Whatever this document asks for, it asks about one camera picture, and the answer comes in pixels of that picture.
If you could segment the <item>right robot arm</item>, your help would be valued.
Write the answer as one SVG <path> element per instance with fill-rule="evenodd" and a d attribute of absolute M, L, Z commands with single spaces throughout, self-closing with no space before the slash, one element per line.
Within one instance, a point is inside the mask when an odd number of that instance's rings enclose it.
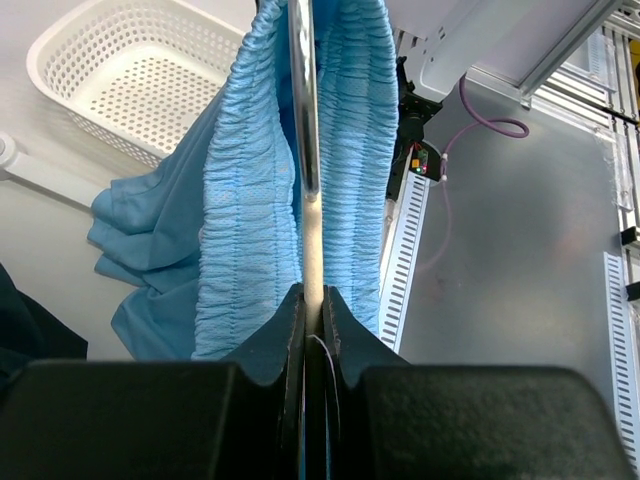
<path fill-rule="evenodd" d="M 394 163 L 424 136 L 459 79 L 529 10 L 525 1 L 388 1 L 398 79 Z"/>

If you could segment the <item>light blue shorts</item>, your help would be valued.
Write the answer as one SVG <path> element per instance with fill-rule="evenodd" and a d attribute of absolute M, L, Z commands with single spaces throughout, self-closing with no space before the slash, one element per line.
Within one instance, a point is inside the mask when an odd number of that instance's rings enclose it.
<path fill-rule="evenodd" d="M 398 125 L 381 1 L 313 5 L 324 278 L 378 329 L 383 213 Z M 93 202 L 98 273 L 133 286 L 111 324 L 137 360 L 219 359 L 302 279 L 287 5 L 264 1 L 225 85 L 149 174 Z"/>

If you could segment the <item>dark navy shorts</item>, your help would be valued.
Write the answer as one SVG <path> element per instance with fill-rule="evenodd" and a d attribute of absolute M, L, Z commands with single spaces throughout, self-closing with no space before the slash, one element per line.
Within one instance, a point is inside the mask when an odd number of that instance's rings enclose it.
<path fill-rule="evenodd" d="M 88 342 L 15 286 L 1 266 L 1 388 L 28 363 L 86 360 Z"/>

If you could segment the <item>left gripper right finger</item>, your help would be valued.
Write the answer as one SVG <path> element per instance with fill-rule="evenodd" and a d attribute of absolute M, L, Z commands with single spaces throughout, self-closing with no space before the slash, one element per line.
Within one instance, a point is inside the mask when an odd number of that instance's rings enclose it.
<path fill-rule="evenodd" d="M 547 366 L 412 365 L 329 287 L 323 305 L 334 479 L 631 479 L 607 406 Z"/>

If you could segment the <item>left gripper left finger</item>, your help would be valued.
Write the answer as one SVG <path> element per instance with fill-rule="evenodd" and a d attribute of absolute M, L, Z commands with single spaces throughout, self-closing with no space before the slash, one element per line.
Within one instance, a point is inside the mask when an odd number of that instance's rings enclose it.
<path fill-rule="evenodd" d="M 219 361 L 29 364 L 1 395 L 5 479 L 291 479 L 304 302 Z"/>

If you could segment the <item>cream hanger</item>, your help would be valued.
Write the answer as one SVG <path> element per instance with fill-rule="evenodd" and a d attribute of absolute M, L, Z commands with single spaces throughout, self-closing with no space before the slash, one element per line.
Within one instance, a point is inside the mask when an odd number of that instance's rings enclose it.
<path fill-rule="evenodd" d="M 301 175 L 305 330 L 322 331 L 324 263 L 322 239 L 321 158 L 313 6 L 310 0 L 288 2 L 288 29 L 296 146 Z"/>

